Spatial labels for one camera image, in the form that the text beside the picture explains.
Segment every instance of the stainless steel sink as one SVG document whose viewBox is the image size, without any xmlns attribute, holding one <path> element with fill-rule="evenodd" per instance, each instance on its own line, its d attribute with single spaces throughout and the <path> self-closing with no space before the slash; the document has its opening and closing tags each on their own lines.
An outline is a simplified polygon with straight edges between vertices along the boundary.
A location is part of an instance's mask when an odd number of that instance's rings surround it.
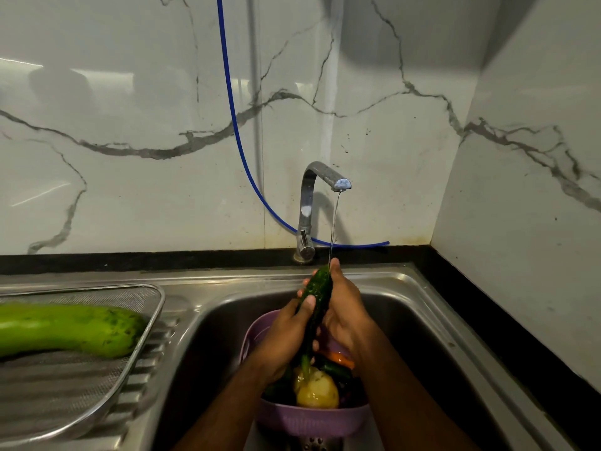
<svg viewBox="0 0 601 451">
<path fill-rule="evenodd" d="M 310 271 L 291 267 L 0 278 L 0 292 L 145 282 L 162 286 L 167 295 L 160 339 L 150 342 L 152 363 L 142 364 L 141 372 L 132 375 L 138 375 L 138 382 L 129 383 L 124 401 L 108 416 L 112 420 L 77 440 L 36 448 L 169 449 L 236 370 L 248 326 L 288 302 Z M 368 312 L 411 370 L 483 450 L 573 449 L 413 266 L 373 265 L 344 272 L 359 286 Z M 311 439 L 304 440 L 314 445 L 319 437 Z M 293 450 L 303 444 L 253 425 L 245 449 Z M 356 435 L 326 440 L 316 448 L 383 449 L 372 418 Z"/>
</svg>

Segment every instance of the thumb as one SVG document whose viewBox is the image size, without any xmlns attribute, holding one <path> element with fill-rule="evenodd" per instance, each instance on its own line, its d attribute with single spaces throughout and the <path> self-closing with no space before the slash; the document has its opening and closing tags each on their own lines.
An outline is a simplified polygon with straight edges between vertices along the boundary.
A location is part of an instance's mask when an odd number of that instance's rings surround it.
<svg viewBox="0 0 601 451">
<path fill-rule="evenodd" d="M 332 261 L 330 262 L 330 276 L 333 281 L 344 278 L 342 269 L 340 269 L 340 260 L 338 258 L 332 258 Z"/>
<path fill-rule="evenodd" d="M 309 318 L 311 318 L 311 315 L 313 314 L 313 309 L 315 309 L 315 301 L 315 296 L 308 295 L 293 318 L 298 323 L 302 324 L 303 327 L 306 325 L 306 322 L 309 321 Z"/>
</svg>

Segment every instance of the faucet spout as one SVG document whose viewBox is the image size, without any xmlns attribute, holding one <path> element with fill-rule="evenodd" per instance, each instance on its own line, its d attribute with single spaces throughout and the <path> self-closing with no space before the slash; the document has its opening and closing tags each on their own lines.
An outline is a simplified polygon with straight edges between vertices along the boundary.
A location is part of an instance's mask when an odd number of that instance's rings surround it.
<svg viewBox="0 0 601 451">
<path fill-rule="evenodd" d="M 313 161 L 306 167 L 300 185 L 299 230 L 296 234 L 294 256 L 295 261 L 301 264 L 310 263 L 315 256 L 315 246 L 311 241 L 311 216 L 313 213 L 313 189 L 317 177 L 321 177 L 332 188 L 332 191 L 337 193 L 351 189 L 349 179 L 320 161 Z"/>
</svg>

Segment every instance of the purple plastic basket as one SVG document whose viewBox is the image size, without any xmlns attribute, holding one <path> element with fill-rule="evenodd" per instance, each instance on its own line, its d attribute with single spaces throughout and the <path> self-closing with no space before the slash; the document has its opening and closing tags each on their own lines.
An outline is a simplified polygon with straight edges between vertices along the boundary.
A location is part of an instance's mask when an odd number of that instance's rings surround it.
<svg viewBox="0 0 601 451">
<path fill-rule="evenodd" d="M 240 362 L 259 344 L 275 321 L 279 310 L 261 315 L 248 328 L 240 351 Z M 336 342 L 325 328 L 321 329 L 320 345 L 348 356 L 344 347 Z M 257 422 L 295 437 L 348 437 L 363 425 L 369 415 L 369 405 L 355 408 L 319 409 L 291 407 L 261 399 Z"/>
</svg>

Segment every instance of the person's left arm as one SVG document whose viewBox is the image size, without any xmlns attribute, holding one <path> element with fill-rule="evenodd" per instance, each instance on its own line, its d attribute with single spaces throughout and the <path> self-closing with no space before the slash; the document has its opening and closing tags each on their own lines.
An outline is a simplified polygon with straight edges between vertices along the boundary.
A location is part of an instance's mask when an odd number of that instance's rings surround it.
<svg viewBox="0 0 601 451">
<path fill-rule="evenodd" d="M 301 347 L 315 297 L 308 296 L 295 314 L 297 304 L 293 299 L 280 310 L 263 341 L 172 451 L 244 448 L 262 392 L 282 377 Z"/>
</svg>

